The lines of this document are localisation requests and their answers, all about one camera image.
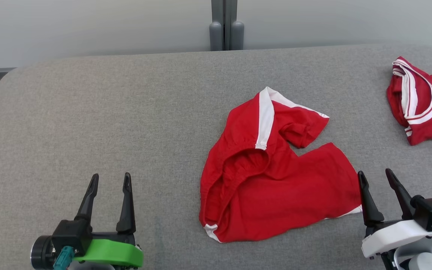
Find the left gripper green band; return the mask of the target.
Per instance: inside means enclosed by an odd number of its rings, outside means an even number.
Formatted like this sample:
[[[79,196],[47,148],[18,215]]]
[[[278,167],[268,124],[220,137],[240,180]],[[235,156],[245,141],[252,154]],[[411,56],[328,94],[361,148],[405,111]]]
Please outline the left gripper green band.
[[[74,220],[91,222],[94,199],[98,192],[98,173],[92,175],[85,195]],[[77,256],[79,265],[96,263],[122,269],[137,269],[143,266],[144,253],[135,241],[135,215],[132,180],[130,173],[124,175],[122,188],[124,198],[116,232],[96,232],[85,255]]]

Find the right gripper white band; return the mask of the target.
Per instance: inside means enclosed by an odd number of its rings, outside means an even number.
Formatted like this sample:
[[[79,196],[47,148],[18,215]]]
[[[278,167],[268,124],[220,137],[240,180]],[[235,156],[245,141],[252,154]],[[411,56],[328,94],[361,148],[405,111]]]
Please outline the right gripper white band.
[[[418,253],[432,253],[432,232],[418,225],[413,219],[415,208],[411,205],[412,197],[390,168],[385,169],[386,179],[395,192],[402,211],[401,221],[374,232],[362,241],[361,250],[365,258],[395,249],[397,257],[413,256]],[[370,192],[368,180],[363,171],[358,171],[361,206],[364,225],[375,227],[384,221]]]

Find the red shorts white side panels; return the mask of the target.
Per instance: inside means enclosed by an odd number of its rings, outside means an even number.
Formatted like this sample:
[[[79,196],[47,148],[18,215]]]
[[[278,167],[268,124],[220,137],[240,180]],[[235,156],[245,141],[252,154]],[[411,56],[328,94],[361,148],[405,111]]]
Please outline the red shorts white side panels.
[[[232,109],[208,153],[199,222],[220,243],[260,241],[362,212],[358,176],[327,143],[303,155],[329,116],[264,88]]]

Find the red Bulls jersey striped trim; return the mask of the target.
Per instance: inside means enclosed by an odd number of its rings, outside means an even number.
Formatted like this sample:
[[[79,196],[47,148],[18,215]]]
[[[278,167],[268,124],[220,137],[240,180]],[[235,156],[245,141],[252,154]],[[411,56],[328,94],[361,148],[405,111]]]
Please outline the red Bulls jersey striped trim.
[[[410,145],[432,140],[432,75],[398,57],[392,63],[386,97]]]

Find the grey partition post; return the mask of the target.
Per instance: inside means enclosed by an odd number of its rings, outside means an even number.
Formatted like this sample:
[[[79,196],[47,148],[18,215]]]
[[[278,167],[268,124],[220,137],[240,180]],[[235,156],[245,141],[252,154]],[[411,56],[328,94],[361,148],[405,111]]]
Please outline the grey partition post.
[[[245,24],[238,20],[237,15],[238,0],[211,0],[211,51],[243,50]]]

